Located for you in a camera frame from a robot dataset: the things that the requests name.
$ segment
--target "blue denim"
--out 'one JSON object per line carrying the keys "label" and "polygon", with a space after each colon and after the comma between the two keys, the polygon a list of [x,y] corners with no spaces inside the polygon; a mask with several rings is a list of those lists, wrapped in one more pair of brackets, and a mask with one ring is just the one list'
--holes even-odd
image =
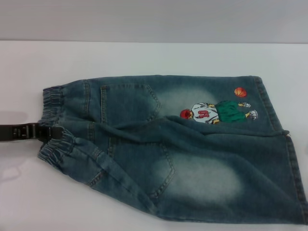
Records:
{"label": "blue denim", "polygon": [[39,158],[175,221],[308,223],[292,140],[259,77],[139,76],[44,90]]}

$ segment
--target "red hair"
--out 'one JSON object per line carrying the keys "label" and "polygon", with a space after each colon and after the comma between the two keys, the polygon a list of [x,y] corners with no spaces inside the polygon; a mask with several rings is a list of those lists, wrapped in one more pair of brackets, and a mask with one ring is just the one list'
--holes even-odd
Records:
{"label": "red hair", "polygon": [[191,117],[191,110],[189,109],[184,109],[183,111],[181,111],[180,113],[180,117],[184,118],[184,119],[189,119]]}

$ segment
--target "pocket stitching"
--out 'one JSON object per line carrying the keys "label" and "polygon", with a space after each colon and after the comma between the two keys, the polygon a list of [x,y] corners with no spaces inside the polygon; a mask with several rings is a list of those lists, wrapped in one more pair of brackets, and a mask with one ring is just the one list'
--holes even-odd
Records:
{"label": "pocket stitching", "polygon": [[[114,150],[115,150],[117,144],[119,144],[118,138],[111,137],[109,139],[109,147],[112,146],[112,149],[111,149],[112,153],[111,154],[108,153],[108,154],[112,158],[114,158],[114,156],[115,156]],[[170,167],[169,174],[166,176],[166,179],[164,179],[164,181],[161,183],[161,185],[158,187],[158,189],[156,189],[154,192],[146,193],[150,198],[151,197],[152,198],[158,198],[164,192],[164,190],[167,188],[169,183],[171,182],[171,179],[173,178],[176,170],[175,170],[175,168],[173,166],[171,158],[168,155],[168,150],[167,150],[166,146],[163,143],[159,143],[159,144],[157,144],[157,143],[148,143],[148,144],[145,144],[145,145],[159,146],[160,150],[161,150],[161,153],[165,154],[166,160],[167,160],[167,162],[169,164],[169,167]]]}
{"label": "pocket stitching", "polygon": [[86,185],[90,188],[93,188],[94,185],[103,177],[106,176],[108,173],[102,169],[98,174],[96,174]]}
{"label": "pocket stitching", "polygon": [[[150,85],[148,84],[110,84],[110,85],[114,85],[114,86],[121,86],[124,88],[128,88],[128,86],[135,86],[135,87],[140,87],[143,89],[146,89],[148,91],[148,93],[152,96],[152,98],[155,100],[156,102],[156,108],[154,109],[154,111],[152,113],[150,113],[150,115],[146,118],[146,121],[151,121],[153,120],[160,108],[161,108],[161,103],[158,100],[158,98],[156,97],[155,93],[153,92],[152,88],[150,87]],[[102,112],[102,123],[107,123],[107,113],[106,113],[106,102],[107,102],[107,92],[106,90],[108,89],[108,87],[110,88],[110,85],[103,85],[101,86],[101,112]]]}
{"label": "pocket stitching", "polygon": [[167,186],[169,185],[169,183],[171,182],[171,179],[173,178],[173,176],[175,174],[175,168],[174,168],[172,161],[171,161],[171,159],[168,155],[168,150],[167,150],[166,146],[163,143],[160,143],[159,146],[162,149],[163,153],[165,154],[171,170],[170,170],[168,176],[166,177],[166,179],[164,180],[164,182],[159,186],[159,188],[156,189],[154,192],[149,194],[149,197],[154,197],[154,198],[158,198],[164,192],[164,190],[167,188]]}

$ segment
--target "embroidered patch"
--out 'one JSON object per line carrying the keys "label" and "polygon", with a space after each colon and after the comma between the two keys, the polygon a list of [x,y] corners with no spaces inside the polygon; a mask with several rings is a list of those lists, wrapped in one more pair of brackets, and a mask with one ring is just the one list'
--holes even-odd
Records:
{"label": "embroidered patch", "polygon": [[184,119],[193,118],[197,122],[216,124],[218,122],[244,122],[247,119],[257,119],[256,110],[248,113],[239,110],[239,107],[250,107],[249,103],[237,103],[234,101],[221,101],[217,104],[197,103],[192,109],[184,109],[180,117]]}
{"label": "embroidered patch", "polygon": [[246,97],[247,96],[247,92],[244,88],[236,88],[234,90],[234,94],[238,97]]}

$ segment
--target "pant leg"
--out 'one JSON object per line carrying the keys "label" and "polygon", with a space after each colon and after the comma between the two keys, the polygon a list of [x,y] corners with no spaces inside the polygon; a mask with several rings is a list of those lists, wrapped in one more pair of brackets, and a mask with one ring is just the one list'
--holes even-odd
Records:
{"label": "pant leg", "polygon": [[38,157],[71,178],[141,211],[155,206],[131,177],[93,143],[94,122],[88,121],[85,81],[44,90],[43,126],[63,127],[60,140],[44,143]]}
{"label": "pant leg", "polygon": [[[259,78],[117,77],[78,84],[85,83],[86,137],[104,153],[95,163],[104,172],[122,169],[126,188],[137,190],[148,209],[113,196],[100,175],[90,180],[94,189],[170,220],[307,223],[292,141]],[[179,117],[196,103],[242,102],[233,93],[238,86],[257,120],[210,125]],[[63,88],[70,91],[70,84]],[[65,115],[65,100],[62,108]]]}

